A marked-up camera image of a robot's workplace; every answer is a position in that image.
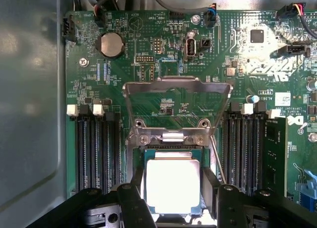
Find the ram slot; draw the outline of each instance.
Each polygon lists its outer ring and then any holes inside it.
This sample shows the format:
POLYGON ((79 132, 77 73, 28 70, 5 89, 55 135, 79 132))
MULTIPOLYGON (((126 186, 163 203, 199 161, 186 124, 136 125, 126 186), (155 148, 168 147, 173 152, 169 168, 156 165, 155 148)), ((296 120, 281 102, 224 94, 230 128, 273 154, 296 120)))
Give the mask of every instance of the ram slot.
POLYGON ((255 164, 253 162, 253 120, 247 119, 246 121, 247 121, 247 143, 246 143, 247 191, 246 191, 246 194, 251 196, 253 171, 256 170, 256 168, 254 168, 255 164))
POLYGON ((92 187, 98 187, 98 128, 95 120, 91 121, 91 183, 92 187))
POLYGON ((114 161, 115 161, 115 183, 121 183, 121 147, 120 147, 120 115, 117 113, 116 120, 114 122, 115 139, 114 139, 114 161))
POLYGON ((236 156, 235 156, 235 178, 236 186, 241 188, 241 119, 236 120, 236 156))
POLYGON ((240 181, 241 181, 241 191, 243 193, 246 192, 246 178, 247 178, 247 159, 246 159, 246 155, 247 155, 247 121, 246 120, 242 120, 241 121, 242 127, 241 127, 241 134, 240 134, 240 143, 241 143, 241 177, 240 177, 240 181))
POLYGON ((84 122, 75 120, 76 192, 85 188, 84 122))
POLYGON ((98 142, 100 146, 100 188, 104 194, 108 193, 108 123, 106 120, 98 122, 99 136, 98 142))
POLYGON ((119 114, 115 113, 114 121, 109 122, 109 153, 111 161, 112 186, 120 184, 120 121, 119 114))
POLYGON ((91 119, 84 121, 85 188, 92 187, 91 119))
POLYGON ((221 147, 221 166, 224 172, 224 175, 229 181, 228 174, 228 140, 229 140, 229 120, 227 119, 227 115, 223 117, 222 120, 222 147, 221 147))
POLYGON ((231 118, 229 119, 230 124, 230 133, 229 133, 229 174, 230 177, 228 178, 228 181, 230 184, 236 185, 236 177, 235 177, 235 160, 236 160, 236 133, 237 133, 237 125, 236 125, 236 119, 231 118))
POLYGON ((264 134, 265 134, 265 121, 263 118, 258 120, 258 133, 257 133, 257 188, 263 187, 262 181, 262 167, 263 167, 263 145, 264 145, 264 134))

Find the connector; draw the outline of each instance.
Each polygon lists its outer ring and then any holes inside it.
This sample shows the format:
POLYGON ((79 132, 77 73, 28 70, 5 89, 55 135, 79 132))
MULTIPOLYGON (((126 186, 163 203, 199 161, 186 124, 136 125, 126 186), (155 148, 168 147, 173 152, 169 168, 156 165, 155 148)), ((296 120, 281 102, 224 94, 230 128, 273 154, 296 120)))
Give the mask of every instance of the connector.
POLYGON ((187 47, 187 56, 195 56, 196 54, 196 40, 195 39, 187 39, 186 40, 187 47))
POLYGON ((67 18, 63 18, 62 36, 69 41, 76 41, 75 23, 71 15, 67 18))
POLYGON ((185 61, 192 61, 196 55, 196 40, 188 38, 185 44, 185 61))
POLYGON ((214 7, 210 8, 205 13, 205 26, 208 29, 211 29, 216 24, 216 13, 217 13, 217 5, 214 3, 214 7))
POLYGON ((298 183, 297 190, 300 192, 301 205, 311 212, 317 212, 317 176, 309 170, 304 170, 312 180, 307 183, 298 183))
POLYGON ((311 49, 306 45, 286 45, 277 50, 279 56, 295 56, 304 55, 304 57, 310 57, 311 49))
POLYGON ((185 19, 185 14, 170 11, 168 17, 170 20, 183 20, 185 19))
POLYGON ((199 44, 200 50, 205 51, 211 47, 211 39, 201 39, 199 44))
POLYGON ((296 7, 293 5, 295 3, 290 3, 289 5, 283 6, 280 10, 276 12, 277 19, 292 19, 298 15, 298 11, 296 7))
POLYGON ((100 8, 97 8, 96 15, 94 15, 94 20, 99 28, 106 27, 106 16, 100 8))

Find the screw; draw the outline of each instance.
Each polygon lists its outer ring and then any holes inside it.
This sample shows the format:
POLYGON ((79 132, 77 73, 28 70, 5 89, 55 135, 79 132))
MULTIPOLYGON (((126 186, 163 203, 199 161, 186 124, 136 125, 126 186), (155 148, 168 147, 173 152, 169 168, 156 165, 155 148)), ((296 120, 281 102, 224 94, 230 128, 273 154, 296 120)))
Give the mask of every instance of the screw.
POLYGON ((196 144, 197 145, 204 144, 204 138, 202 136, 196 136, 196 144))
POLYGON ((201 21, 201 18, 197 14, 193 15, 191 18, 192 24, 198 25, 198 24, 200 24, 200 21, 201 21))
POLYGON ((146 145, 149 143, 149 137, 147 135, 140 136, 140 144, 146 145))
POLYGON ((310 134, 308 135, 308 140, 309 140, 310 142, 317 142, 317 134, 316 134, 316 133, 310 133, 310 134))
POLYGON ((88 59, 86 59, 86 58, 84 58, 84 57, 82 57, 82 58, 79 59, 79 65, 80 65, 81 67, 87 67, 88 64, 89 64, 89 60, 88 60, 88 59))
POLYGON ((268 197, 268 196, 271 195, 269 192, 267 192, 267 191, 265 191, 265 190, 261 190, 261 191, 260 191, 260 194, 263 195, 263 196, 265 196, 265 197, 268 197))
POLYGON ((228 191, 232 191, 233 190, 233 188, 231 186, 229 186, 229 185, 225 185, 223 188, 228 190, 228 191))

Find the integrated circuit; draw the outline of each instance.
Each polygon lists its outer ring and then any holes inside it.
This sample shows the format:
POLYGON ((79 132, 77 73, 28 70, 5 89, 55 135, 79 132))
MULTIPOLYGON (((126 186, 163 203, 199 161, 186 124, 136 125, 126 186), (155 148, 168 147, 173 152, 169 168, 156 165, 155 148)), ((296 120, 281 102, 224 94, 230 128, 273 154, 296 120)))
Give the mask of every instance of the integrated circuit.
POLYGON ((262 29, 252 29, 250 31, 250 42, 254 44, 264 43, 264 31, 262 29))

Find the internal usb port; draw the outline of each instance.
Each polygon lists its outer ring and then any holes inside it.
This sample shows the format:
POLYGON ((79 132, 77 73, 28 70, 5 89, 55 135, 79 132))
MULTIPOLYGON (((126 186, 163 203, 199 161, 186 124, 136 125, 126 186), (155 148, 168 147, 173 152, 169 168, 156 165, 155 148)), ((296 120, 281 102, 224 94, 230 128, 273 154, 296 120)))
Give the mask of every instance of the internal usb port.
POLYGON ((193 57, 196 55, 196 40, 189 38, 186 40, 186 55, 189 57, 193 57))

